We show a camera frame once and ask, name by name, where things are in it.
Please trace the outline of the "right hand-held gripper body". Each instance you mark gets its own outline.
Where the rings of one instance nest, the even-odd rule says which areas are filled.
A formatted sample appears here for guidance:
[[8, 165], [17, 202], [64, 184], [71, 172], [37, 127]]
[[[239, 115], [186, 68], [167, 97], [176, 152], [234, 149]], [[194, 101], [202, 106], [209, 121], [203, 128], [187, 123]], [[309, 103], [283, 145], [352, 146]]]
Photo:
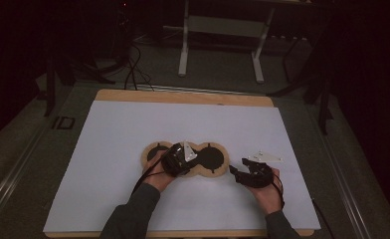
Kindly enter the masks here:
[[248, 156], [247, 159], [253, 161], [253, 165], [246, 166], [248, 172], [243, 172], [243, 182], [245, 186], [253, 188], [263, 188], [274, 182], [274, 175], [269, 162], [281, 162], [282, 160], [264, 151]]

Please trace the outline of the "metal floor rail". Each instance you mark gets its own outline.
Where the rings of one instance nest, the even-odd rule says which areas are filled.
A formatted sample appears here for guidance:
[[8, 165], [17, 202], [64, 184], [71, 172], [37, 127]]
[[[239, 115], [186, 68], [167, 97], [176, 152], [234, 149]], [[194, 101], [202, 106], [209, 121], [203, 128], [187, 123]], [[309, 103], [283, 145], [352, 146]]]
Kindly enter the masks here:
[[351, 188], [343, 174], [342, 168], [338, 163], [336, 153], [330, 143], [326, 130], [326, 114], [327, 110], [318, 109], [317, 117], [314, 120], [316, 129], [320, 133], [321, 141], [324, 145], [325, 151], [329, 157], [331, 171], [333, 173], [334, 182], [339, 191], [340, 198], [343, 202], [349, 221], [355, 232], [357, 239], [371, 239], [369, 230], [363, 220], [362, 214], [357, 206], [357, 201], [354, 198]]
[[9, 200], [10, 195], [14, 192], [16, 185], [18, 184], [23, 171], [29, 164], [30, 157], [38, 146], [41, 138], [46, 134], [47, 129], [42, 127], [38, 129], [31, 137], [30, 142], [26, 145], [25, 149], [21, 152], [19, 158], [16, 160], [13, 168], [9, 171], [7, 176], [0, 183], [0, 211]]

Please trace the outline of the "black stand with long legs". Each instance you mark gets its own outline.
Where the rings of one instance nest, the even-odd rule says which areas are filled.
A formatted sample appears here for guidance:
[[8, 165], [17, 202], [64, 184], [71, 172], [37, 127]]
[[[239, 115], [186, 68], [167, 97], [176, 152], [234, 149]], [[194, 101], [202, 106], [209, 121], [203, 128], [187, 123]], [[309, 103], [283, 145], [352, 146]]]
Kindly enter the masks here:
[[325, 41], [328, 37], [321, 33], [312, 43], [311, 51], [299, 73], [290, 84], [280, 90], [268, 93], [269, 97], [282, 97], [298, 89], [305, 88], [303, 101], [312, 105], [318, 103], [317, 124], [320, 131], [327, 135], [326, 122], [331, 118], [328, 108], [332, 69], [326, 54]]

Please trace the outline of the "person's left hand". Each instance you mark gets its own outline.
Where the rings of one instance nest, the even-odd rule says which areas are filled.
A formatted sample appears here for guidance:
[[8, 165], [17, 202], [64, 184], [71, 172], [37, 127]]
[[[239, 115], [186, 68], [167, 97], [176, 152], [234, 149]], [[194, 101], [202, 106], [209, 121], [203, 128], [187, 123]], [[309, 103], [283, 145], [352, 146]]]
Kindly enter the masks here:
[[175, 180], [173, 176], [164, 172], [162, 164], [158, 162], [164, 153], [165, 150], [159, 150], [155, 156], [146, 163], [143, 169], [143, 171], [146, 171], [151, 168], [151, 171], [143, 182], [155, 187], [159, 192], [164, 191], [166, 187]]

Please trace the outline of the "person's right hand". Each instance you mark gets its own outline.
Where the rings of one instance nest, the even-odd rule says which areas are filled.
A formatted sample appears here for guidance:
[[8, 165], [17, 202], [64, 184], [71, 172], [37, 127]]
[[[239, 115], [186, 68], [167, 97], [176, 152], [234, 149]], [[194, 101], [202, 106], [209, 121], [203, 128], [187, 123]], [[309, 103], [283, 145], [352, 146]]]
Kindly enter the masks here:
[[274, 175], [274, 182], [271, 185], [263, 188], [248, 188], [265, 215], [269, 215], [283, 209], [284, 190], [280, 181], [280, 171], [273, 168], [272, 172]]

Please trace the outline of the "white metal stand frame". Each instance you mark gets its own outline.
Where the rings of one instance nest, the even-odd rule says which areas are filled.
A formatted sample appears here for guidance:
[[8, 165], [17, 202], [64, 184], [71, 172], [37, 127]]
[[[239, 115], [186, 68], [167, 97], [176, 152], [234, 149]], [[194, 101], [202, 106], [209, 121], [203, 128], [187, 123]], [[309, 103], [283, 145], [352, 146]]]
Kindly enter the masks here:
[[265, 78], [260, 57], [265, 45], [276, 8], [272, 7], [267, 14], [265, 22], [226, 19], [191, 15], [189, 13], [190, 1], [185, 0], [183, 17], [183, 41], [180, 53], [178, 76], [185, 77], [188, 63], [188, 37], [190, 32], [221, 34], [239, 37], [251, 37], [259, 40], [257, 48], [251, 53], [253, 69], [258, 84], [263, 84]]

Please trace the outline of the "black stand with angled legs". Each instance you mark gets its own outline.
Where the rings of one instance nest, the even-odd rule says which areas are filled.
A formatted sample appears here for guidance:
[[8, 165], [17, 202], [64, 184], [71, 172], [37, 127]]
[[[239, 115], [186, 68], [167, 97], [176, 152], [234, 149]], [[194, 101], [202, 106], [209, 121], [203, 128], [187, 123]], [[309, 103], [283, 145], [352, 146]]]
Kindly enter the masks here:
[[46, 101], [45, 117], [52, 113], [56, 105], [56, 77], [59, 77], [64, 85], [71, 86], [76, 81], [73, 73], [73, 69], [76, 69], [89, 76], [93, 81], [112, 84], [112, 81], [104, 78], [99, 70], [94, 70], [64, 52], [49, 52], [46, 66], [46, 89], [39, 94], [39, 98]]

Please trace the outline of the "white work board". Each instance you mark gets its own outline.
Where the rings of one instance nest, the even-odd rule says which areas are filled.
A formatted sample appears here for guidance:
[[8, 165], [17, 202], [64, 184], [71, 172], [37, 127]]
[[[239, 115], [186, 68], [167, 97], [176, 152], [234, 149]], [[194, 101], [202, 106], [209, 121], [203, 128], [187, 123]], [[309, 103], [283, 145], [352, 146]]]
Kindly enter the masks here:
[[[93, 102], [56, 194], [46, 234], [100, 231], [129, 198], [141, 175], [143, 150], [155, 141], [223, 145], [232, 165], [258, 152], [273, 155], [284, 186], [284, 213], [292, 227], [320, 224], [281, 114], [276, 108]], [[264, 215], [252, 194], [225, 173], [174, 180], [149, 222], [150, 232], [260, 230]]]

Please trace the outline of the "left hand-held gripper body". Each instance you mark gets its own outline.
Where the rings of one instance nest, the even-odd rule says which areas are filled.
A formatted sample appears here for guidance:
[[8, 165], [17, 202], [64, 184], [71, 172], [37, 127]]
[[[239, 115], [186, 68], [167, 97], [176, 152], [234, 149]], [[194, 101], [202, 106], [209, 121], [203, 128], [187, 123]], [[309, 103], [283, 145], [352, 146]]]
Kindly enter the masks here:
[[161, 164], [164, 171], [173, 176], [187, 174], [194, 166], [197, 154], [187, 141], [173, 144], [161, 156]]

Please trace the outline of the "wooden figure-eight board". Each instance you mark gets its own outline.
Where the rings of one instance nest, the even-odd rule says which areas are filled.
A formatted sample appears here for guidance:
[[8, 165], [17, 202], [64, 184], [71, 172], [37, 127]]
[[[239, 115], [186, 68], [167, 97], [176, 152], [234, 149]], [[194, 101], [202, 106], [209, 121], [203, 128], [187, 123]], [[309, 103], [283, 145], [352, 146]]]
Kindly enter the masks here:
[[[201, 175], [204, 177], [218, 177], [223, 175], [230, 164], [229, 154], [224, 146], [215, 142], [204, 142], [195, 144], [188, 142], [193, 151], [197, 154], [194, 159], [195, 166], [182, 177]], [[141, 164], [145, 166], [159, 150], [169, 149], [173, 144], [167, 141], [158, 141], [147, 146], [141, 155]]]

